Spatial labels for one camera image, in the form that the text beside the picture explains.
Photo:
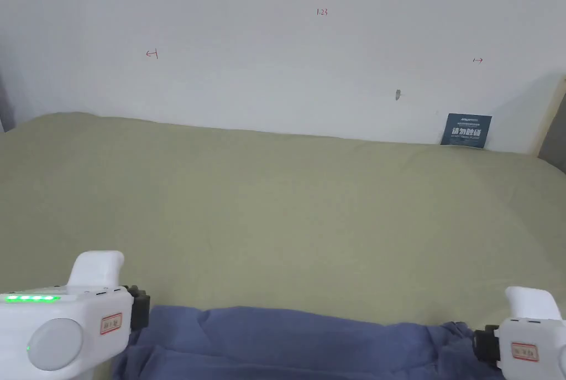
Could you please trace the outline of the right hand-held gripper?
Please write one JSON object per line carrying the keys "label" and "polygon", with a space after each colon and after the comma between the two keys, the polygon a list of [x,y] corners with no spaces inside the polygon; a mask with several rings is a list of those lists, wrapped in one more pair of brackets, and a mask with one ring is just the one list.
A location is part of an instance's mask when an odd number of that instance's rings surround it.
{"label": "right hand-held gripper", "polygon": [[476,358],[505,379],[565,379],[565,320],[553,295],[516,286],[505,295],[511,316],[474,331]]}

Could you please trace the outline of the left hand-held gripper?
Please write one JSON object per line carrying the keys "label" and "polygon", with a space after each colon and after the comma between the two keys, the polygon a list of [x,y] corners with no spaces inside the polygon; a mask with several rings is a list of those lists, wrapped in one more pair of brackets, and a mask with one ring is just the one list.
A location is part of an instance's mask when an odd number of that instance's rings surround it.
{"label": "left hand-held gripper", "polygon": [[88,251],[68,282],[1,294],[2,379],[92,379],[148,326],[150,296],[119,283],[124,255]]}

